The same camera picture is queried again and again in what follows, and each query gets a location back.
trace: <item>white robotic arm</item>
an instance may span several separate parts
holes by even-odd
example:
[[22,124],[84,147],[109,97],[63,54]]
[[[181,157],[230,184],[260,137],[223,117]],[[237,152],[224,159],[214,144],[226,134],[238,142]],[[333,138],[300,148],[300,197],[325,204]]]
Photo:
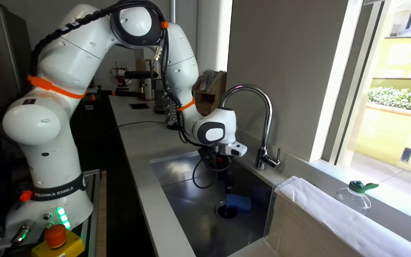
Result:
[[247,147],[236,141],[233,109],[217,108],[206,117],[197,111],[191,94],[197,61],[180,25],[167,22],[146,0],[121,0],[101,9],[79,4],[36,45],[29,77],[33,89],[3,118],[6,134],[27,158],[33,191],[9,212],[0,248],[57,222],[74,228],[91,214],[70,117],[113,45],[161,49],[161,77],[178,105],[184,134],[218,154],[246,154]]

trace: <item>green light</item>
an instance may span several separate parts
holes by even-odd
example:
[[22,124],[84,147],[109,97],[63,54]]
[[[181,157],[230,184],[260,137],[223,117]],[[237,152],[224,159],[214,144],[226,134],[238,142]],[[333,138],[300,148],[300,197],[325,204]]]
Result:
[[66,211],[64,211],[63,207],[57,207],[57,212],[59,212],[60,215],[63,215]]
[[29,232],[23,232],[20,241],[24,241]]

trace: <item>faucet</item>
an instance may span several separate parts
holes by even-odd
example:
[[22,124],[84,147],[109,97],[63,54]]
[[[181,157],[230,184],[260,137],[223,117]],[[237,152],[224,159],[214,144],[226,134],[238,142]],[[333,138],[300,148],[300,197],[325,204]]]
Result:
[[257,85],[251,85],[251,84],[237,84],[231,88],[228,88],[223,97],[221,97],[221,101],[218,104],[220,108],[224,108],[226,107],[226,101],[236,92],[238,91],[251,91],[251,92],[256,92],[257,95],[260,95],[263,99],[264,99],[264,104],[266,104],[266,115],[264,115],[264,131],[263,131],[263,138],[261,138],[261,145],[258,148],[258,152],[257,152],[257,161],[256,161],[256,167],[258,169],[264,169],[266,168],[266,164],[270,164],[271,167],[277,167],[280,165],[280,159],[278,157],[274,158],[268,154],[267,151],[267,138],[268,138],[268,132],[271,129],[271,122],[273,122],[273,102],[271,99],[268,98],[268,95],[261,89],[258,88]]

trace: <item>sink drain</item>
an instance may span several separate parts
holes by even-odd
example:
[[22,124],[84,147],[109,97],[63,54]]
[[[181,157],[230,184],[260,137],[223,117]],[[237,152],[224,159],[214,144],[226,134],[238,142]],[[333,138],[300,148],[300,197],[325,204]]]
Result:
[[236,207],[228,207],[226,202],[220,202],[216,208],[216,212],[223,217],[223,218],[236,218],[237,215],[237,208]]

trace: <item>kitchen sink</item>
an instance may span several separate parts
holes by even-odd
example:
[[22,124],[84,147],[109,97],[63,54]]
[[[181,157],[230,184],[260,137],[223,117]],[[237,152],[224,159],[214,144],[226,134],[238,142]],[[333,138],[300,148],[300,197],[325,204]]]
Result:
[[190,151],[150,164],[196,255],[230,255],[266,235],[273,188],[240,162],[210,168]]

